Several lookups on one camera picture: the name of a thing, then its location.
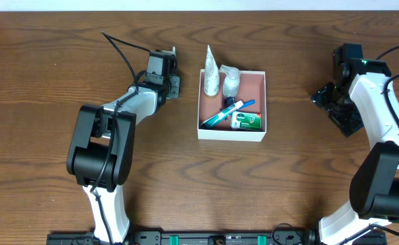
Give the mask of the white conditioner tube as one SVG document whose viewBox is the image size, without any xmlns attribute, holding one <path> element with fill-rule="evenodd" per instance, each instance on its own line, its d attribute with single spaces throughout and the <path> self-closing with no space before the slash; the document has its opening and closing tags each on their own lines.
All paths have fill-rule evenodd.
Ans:
<svg viewBox="0 0 399 245">
<path fill-rule="evenodd" d="M 217 63 L 213 57 L 210 46 L 207 46 L 205 60 L 204 92 L 209 97 L 214 97 L 220 90 L 220 74 Z"/>
</svg>

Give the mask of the red green toothpaste tube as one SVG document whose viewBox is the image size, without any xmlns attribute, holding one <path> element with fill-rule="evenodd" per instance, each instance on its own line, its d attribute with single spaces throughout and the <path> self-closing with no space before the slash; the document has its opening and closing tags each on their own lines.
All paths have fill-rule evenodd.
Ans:
<svg viewBox="0 0 399 245">
<path fill-rule="evenodd" d="M 221 123 L 225 118 L 227 118 L 230 114 L 232 114 L 234 111 L 238 110 L 240 107 L 242 107 L 244 103 L 242 101 L 237 101 L 227 108 L 221 110 L 214 116 L 208 118 L 207 120 L 203 121 L 199 127 L 201 129 L 211 129 L 214 128 L 216 125 Z"/>
</svg>

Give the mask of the clear pump bottle blue liquid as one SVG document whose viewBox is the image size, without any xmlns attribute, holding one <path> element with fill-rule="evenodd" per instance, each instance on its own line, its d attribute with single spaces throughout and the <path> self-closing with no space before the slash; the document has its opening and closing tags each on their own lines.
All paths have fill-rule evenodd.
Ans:
<svg viewBox="0 0 399 245">
<path fill-rule="evenodd" d="M 236 67 L 227 65 L 221 65 L 220 71 L 226 75 L 222 89 L 223 105 L 226 108 L 235 102 L 239 90 L 241 73 Z"/>
</svg>

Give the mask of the green white soap box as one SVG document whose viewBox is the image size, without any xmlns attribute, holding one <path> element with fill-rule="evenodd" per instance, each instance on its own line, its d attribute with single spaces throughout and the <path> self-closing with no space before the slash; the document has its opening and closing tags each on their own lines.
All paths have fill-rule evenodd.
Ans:
<svg viewBox="0 0 399 245">
<path fill-rule="evenodd" d="M 262 128 L 261 114 L 240 111 L 233 112 L 230 127 L 234 130 L 260 131 Z"/>
</svg>

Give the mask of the blue disposable razor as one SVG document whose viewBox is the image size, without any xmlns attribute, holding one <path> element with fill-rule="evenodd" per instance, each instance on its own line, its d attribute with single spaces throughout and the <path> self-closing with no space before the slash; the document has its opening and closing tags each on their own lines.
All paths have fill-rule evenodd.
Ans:
<svg viewBox="0 0 399 245">
<path fill-rule="evenodd" d="M 256 101 L 254 99 L 246 101 L 241 108 L 245 108 L 245 107 L 251 106 L 251 105 L 255 104 L 255 102 Z"/>
</svg>

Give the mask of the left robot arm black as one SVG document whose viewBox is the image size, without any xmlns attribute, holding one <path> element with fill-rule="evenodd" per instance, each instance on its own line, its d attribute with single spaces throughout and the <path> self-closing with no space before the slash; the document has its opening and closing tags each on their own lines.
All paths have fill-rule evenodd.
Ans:
<svg viewBox="0 0 399 245">
<path fill-rule="evenodd" d="M 94 231 L 72 244 L 123 244 L 130 221 L 123 184 L 133 160 L 136 126 L 155 114 L 167 99 L 179 96 L 176 50 L 150 52 L 148 68 L 135 76 L 127 92 L 104 105 L 83 105 L 78 113 L 67 171 L 87 194 Z"/>
</svg>

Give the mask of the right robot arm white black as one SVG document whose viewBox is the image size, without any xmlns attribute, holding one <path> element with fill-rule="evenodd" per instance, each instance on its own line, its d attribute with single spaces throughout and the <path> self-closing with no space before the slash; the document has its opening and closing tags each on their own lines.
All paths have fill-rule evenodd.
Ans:
<svg viewBox="0 0 399 245">
<path fill-rule="evenodd" d="M 334 50 L 333 82 L 311 95 L 312 102 L 348 137 L 364 128 L 370 151 L 355 173 L 349 199 L 306 232 L 303 244 L 386 244 L 388 226 L 399 223 L 399 102 L 387 63 L 366 59 L 359 44 Z"/>
</svg>

